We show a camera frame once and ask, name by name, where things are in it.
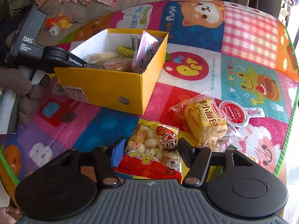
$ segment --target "brown stuffed toy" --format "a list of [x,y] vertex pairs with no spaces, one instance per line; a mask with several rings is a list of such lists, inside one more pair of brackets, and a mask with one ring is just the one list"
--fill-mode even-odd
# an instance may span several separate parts
[[31,85],[30,80],[15,68],[0,68],[0,87],[10,89],[19,96],[23,96],[19,107],[19,120],[27,125],[33,121],[33,115],[38,108],[43,88],[48,87],[50,78],[46,74],[39,84]]

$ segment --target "barcode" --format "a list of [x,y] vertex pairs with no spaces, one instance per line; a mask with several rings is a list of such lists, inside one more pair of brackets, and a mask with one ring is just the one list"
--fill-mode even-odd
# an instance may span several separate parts
[[63,86],[63,88],[69,98],[72,98],[73,100],[77,100],[83,103],[88,103],[88,99],[82,88],[70,87],[70,86]]

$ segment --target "black round disc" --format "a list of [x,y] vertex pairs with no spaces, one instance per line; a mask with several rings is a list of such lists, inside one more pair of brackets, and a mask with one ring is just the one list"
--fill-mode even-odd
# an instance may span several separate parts
[[76,117],[76,114],[74,111],[68,111],[66,113],[64,113],[61,117],[60,120],[63,123],[71,123]]
[[234,166],[212,178],[206,193],[223,212],[253,219],[278,213],[288,199],[284,183],[260,166]]
[[29,218],[54,221],[77,214],[95,199],[97,187],[84,174],[67,167],[36,171],[16,188],[21,212]]

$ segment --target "red round logo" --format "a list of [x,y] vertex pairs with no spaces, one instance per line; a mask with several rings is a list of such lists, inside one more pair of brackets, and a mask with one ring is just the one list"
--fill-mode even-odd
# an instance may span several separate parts
[[225,119],[225,114],[224,112],[215,104],[212,104],[212,107],[214,111],[217,113],[219,118]]
[[209,73],[208,63],[199,55],[184,51],[172,52],[169,55],[170,59],[165,61],[163,68],[171,76],[197,81]]
[[221,108],[224,110],[229,120],[233,123],[241,124],[246,120],[243,109],[233,102],[225,102],[221,105]]

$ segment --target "screw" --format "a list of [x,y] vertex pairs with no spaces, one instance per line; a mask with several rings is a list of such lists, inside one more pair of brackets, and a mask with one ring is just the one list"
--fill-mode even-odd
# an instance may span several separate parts
[[103,180],[103,183],[106,184],[106,185],[115,185],[117,184],[117,179],[116,178],[105,178]]
[[190,178],[186,178],[185,182],[189,185],[197,185],[200,183],[200,180],[198,178],[190,177]]

